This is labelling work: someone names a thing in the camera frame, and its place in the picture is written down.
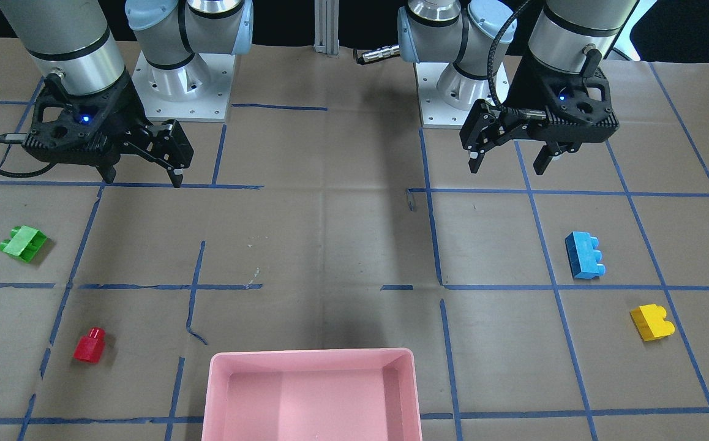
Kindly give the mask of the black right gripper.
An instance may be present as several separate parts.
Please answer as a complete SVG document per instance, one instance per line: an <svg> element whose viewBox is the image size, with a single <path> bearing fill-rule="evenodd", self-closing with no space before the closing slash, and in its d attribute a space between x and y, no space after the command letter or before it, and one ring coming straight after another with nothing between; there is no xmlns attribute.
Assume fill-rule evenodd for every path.
<svg viewBox="0 0 709 441"><path fill-rule="evenodd" d="M137 154L167 171L180 188L194 150L181 123L151 124L127 72L103 91L73 96L49 73L39 93L23 148L46 163L95 167L106 184L116 180L122 154Z"/></svg>

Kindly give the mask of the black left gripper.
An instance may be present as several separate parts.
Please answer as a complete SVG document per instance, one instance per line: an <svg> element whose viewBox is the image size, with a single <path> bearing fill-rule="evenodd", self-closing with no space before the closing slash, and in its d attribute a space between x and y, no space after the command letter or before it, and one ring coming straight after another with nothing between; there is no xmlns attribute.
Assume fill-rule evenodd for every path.
<svg viewBox="0 0 709 441"><path fill-rule="evenodd" d="M542 141L533 162L541 176L554 158L576 153L583 143L602 143L619 127L600 67L562 73L539 61L522 61L501 106L475 101L460 142L469 153L470 173L476 174L492 148L511 140Z"/></svg>

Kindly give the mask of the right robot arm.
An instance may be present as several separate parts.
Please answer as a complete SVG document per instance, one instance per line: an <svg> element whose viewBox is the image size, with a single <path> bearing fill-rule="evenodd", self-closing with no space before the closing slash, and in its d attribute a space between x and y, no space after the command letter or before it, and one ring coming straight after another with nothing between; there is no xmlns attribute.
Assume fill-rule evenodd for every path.
<svg viewBox="0 0 709 441"><path fill-rule="evenodd" d="M29 131L0 135L5 178L69 164L111 184L133 154L181 187L194 156L181 123L225 120L232 62L253 42L251 1L128 1L141 45L130 73L97 1L0 1L0 10L43 74Z"/></svg>

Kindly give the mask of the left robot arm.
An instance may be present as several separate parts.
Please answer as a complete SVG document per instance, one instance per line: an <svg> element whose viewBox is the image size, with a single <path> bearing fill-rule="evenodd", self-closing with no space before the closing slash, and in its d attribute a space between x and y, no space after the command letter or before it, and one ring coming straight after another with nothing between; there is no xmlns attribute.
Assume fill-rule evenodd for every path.
<svg viewBox="0 0 709 441"><path fill-rule="evenodd" d="M444 62L447 103L467 111L460 130L469 168L512 140L543 142L533 168L584 143L602 143L620 123L600 64L612 49L634 1L542 1L528 47L506 97L495 79L529 8L500 1L408 1L397 13L397 41L407 62Z"/></svg>

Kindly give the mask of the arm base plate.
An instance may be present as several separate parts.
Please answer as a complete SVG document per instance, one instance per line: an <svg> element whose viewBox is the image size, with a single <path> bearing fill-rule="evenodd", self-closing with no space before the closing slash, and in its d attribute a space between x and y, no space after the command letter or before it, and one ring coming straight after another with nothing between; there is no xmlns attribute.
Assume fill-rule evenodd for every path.
<svg viewBox="0 0 709 441"><path fill-rule="evenodd" d="M450 62L414 64L422 126L460 129L477 99L493 102L487 80L468 78Z"/></svg>
<svg viewBox="0 0 709 441"><path fill-rule="evenodd" d="M237 56L197 54L184 67L162 70L140 53L132 80L146 117L153 122L224 123Z"/></svg>

